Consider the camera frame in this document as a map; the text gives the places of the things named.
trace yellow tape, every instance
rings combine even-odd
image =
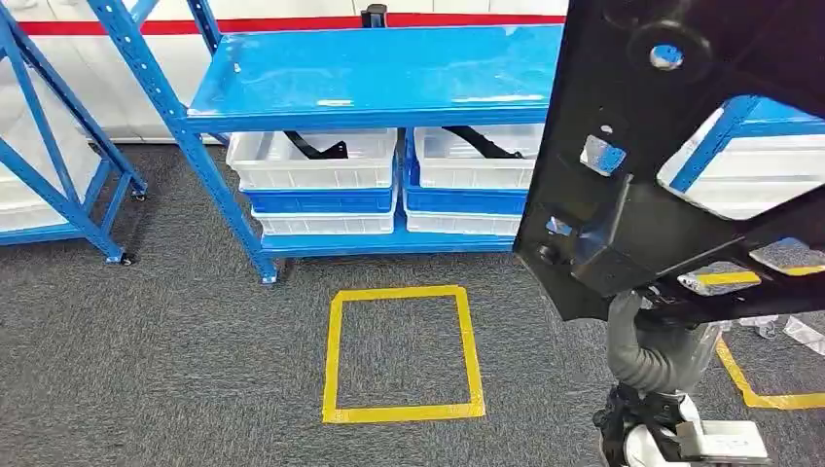
[[[788,275],[808,275],[815,272],[821,272],[823,270],[825,270],[825,266],[803,266],[799,268],[785,269],[783,272]],[[730,285],[759,282],[759,276],[749,270],[700,274],[697,276],[697,279],[704,285]]]
[[[798,409],[819,409],[825,408],[825,393],[813,394],[784,394],[778,396],[763,396],[757,394],[750,387],[745,379],[745,375],[739,365],[736,364],[734,356],[728,345],[720,339],[716,342],[716,354],[722,360],[722,365],[728,370],[731,379],[742,393],[742,400],[748,407],[757,409],[780,409],[782,411],[794,411]]]
[[[461,346],[467,369],[470,402],[436,406],[368,407],[358,409],[338,408],[338,369],[341,346],[341,320],[343,303],[364,300],[414,299],[422,297],[455,296],[458,309],[458,326]],[[397,289],[341,290],[330,303],[330,331],[327,337],[327,366],[324,382],[324,400],[321,410],[325,423],[374,423],[386,421],[439,420],[484,415],[482,372],[470,319],[467,291],[457,285],[430,287],[402,287]]]

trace black metal plate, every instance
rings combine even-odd
[[[606,319],[611,298],[631,288],[654,303],[649,317],[678,323],[825,308],[825,275],[787,276],[748,255],[784,237],[825,245],[825,188],[729,221],[656,180],[731,97],[763,95],[825,117],[823,24],[821,0],[570,2],[515,246],[562,318]],[[660,44],[681,50],[679,67],[651,64]],[[579,162],[591,134],[627,153],[611,176]],[[573,233],[549,233],[551,216]],[[751,269],[762,283],[704,297],[677,282],[715,261]]]

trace white plastic bin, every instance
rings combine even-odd
[[[29,76],[49,120],[66,169],[80,201],[83,202],[91,179],[100,165],[100,156],[89,146],[86,136],[75,127],[74,118],[42,79],[31,70]],[[0,97],[4,104],[0,117],[0,136],[52,186],[64,193],[46,145],[25,104],[17,80],[12,75],[8,60],[0,62]],[[8,167],[0,163],[0,232],[66,222]]]
[[[658,174],[668,186],[722,115],[716,111]],[[732,139],[686,194],[728,219],[749,219],[825,183],[825,134]]]
[[[311,161],[281,131],[235,133],[227,164],[240,177],[241,190],[387,188],[392,184],[395,128],[300,131],[318,151],[339,141],[348,159]]]
[[[410,211],[406,201],[404,212],[410,232],[515,236],[521,223],[520,215]]]
[[[264,235],[354,235],[392,234],[397,196],[388,212],[286,212],[259,213],[252,217],[264,227]]]
[[[415,129],[415,155],[424,188],[512,190],[530,188],[544,124],[473,126],[524,159],[486,159],[470,143],[441,127]]]
[[[99,156],[94,152],[92,154],[98,158],[97,161],[92,158],[83,158],[82,164],[71,173],[80,202],[86,200],[86,191],[100,164]],[[56,226],[68,222],[37,194],[31,192],[31,195],[32,197],[21,201],[3,198],[0,202],[0,232]]]

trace shelf caster wheel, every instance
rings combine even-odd
[[[137,257],[131,253],[124,253],[121,257],[121,266],[131,266],[137,263]]]

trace yellow tape square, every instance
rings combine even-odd
[[[716,354],[719,355],[719,359],[722,360],[722,365],[725,366],[734,384],[742,393],[742,400],[748,407],[756,409],[780,409],[781,411],[825,408],[825,392],[783,394],[776,396],[757,394],[750,386],[750,383],[747,382],[742,368],[736,363],[731,350],[722,338],[719,338],[719,341],[716,342]]]
[[[423,297],[455,297],[458,309],[458,326],[461,331],[461,347],[470,402],[440,406],[367,407],[359,409],[338,408],[338,368],[341,346],[341,321],[343,303],[365,300],[417,299]],[[470,320],[470,304],[467,291],[457,285],[429,287],[402,287],[397,289],[341,290],[330,303],[330,331],[327,336],[327,366],[325,371],[322,417],[324,423],[374,423],[387,421],[439,420],[484,415],[482,372],[473,337]]]

